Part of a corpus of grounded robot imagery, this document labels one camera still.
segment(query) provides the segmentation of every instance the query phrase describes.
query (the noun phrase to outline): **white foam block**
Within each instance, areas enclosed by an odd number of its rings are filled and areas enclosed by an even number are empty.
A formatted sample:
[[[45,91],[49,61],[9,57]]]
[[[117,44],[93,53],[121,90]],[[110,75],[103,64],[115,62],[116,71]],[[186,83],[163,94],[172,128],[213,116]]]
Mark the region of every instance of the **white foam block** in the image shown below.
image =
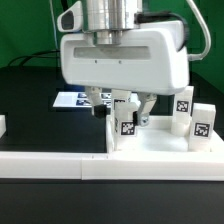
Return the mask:
[[[176,122],[175,119],[173,119],[171,125],[171,133],[180,137],[188,136],[190,133],[190,125],[191,119],[188,124]]]
[[[0,138],[6,132],[5,116],[0,115]]]
[[[131,91],[125,90],[111,90],[111,126],[114,129],[114,116],[115,116],[115,107],[118,103],[127,103],[131,100]]]
[[[210,152],[213,133],[215,105],[194,104],[189,138],[189,151]]]
[[[133,123],[133,112],[137,110],[134,102],[116,104],[113,132],[115,150],[136,148],[137,127]]]
[[[188,125],[190,120],[191,120],[191,116],[188,113],[184,113],[184,114],[176,113],[173,115],[173,122],[183,123]]]
[[[216,115],[215,105],[195,103],[192,120],[197,122],[214,123]]]
[[[194,87],[187,86],[183,92],[177,93],[177,94],[175,94],[175,96],[180,97],[182,99],[188,99],[189,97],[192,98],[193,93],[194,93]]]

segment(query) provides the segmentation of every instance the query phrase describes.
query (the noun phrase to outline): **green wall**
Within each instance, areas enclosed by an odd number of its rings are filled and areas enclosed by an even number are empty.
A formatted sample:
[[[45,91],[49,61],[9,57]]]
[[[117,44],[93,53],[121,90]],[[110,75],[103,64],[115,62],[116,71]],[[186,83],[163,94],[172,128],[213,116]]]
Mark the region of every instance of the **green wall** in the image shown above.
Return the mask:
[[[212,49],[203,61],[190,63],[190,68],[224,92],[224,2],[195,0],[195,3],[208,23]],[[53,4],[58,16],[62,12],[60,1],[53,0]],[[150,11],[169,9],[181,14],[190,26],[189,52],[203,50],[202,32],[186,0],[145,0],[144,6]],[[55,44],[48,0],[0,1],[0,67],[15,57],[51,49],[55,49]],[[55,66],[57,60],[33,59],[27,65]]]

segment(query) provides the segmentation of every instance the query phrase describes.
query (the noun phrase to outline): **black and white pattern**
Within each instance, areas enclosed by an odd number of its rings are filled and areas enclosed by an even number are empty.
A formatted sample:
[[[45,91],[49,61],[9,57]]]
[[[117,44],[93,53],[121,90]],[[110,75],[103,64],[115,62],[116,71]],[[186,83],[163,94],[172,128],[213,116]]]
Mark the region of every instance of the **black and white pattern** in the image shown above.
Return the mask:
[[[198,137],[208,137],[209,136],[210,124],[196,123],[194,135]]]
[[[76,101],[76,106],[91,106],[91,104],[90,104],[90,102],[88,100],[78,99]]]
[[[135,125],[133,122],[122,122],[121,123],[121,135],[133,136],[135,135]]]
[[[111,99],[111,93],[101,93],[101,98],[104,100],[110,100]]]
[[[86,99],[87,96],[85,93],[78,93],[78,98],[81,98],[81,99]]]
[[[188,101],[177,101],[177,112],[188,112],[189,102]]]
[[[111,107],[111,101],[103,100],[103,104],[106,105],[107,107]]]

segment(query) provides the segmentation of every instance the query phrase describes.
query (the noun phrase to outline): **white rectangular block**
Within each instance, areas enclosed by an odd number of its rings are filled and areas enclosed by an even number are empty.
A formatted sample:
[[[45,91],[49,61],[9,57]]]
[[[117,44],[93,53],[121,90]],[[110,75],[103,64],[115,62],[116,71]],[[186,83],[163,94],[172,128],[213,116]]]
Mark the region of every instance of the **white rectangular block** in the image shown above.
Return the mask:
[[[111,90],[111,119],[114,122],[115,106],[117,103],[128,103],[131,100],[131,91]]]
[[[115,150],[135,149],[137,127],[133,123],[133,113],[138,110],[136,103],[120,103],[116,105],[114,123]]]
[[[215,105],[194,104],[189,137],[189,151],[211,151],[211,137],[215,122]]]
[[[0,115],[0,138],[6,132],[5,116]]]
[[[215,105],[211,104],[194,104],[192,120],[197,122],[214,123],[216,115]]]
[[[187,86],[181,93],[175,95],[171,133],[176,136],[189,135],[191,124],[191,107],[194,87]]]

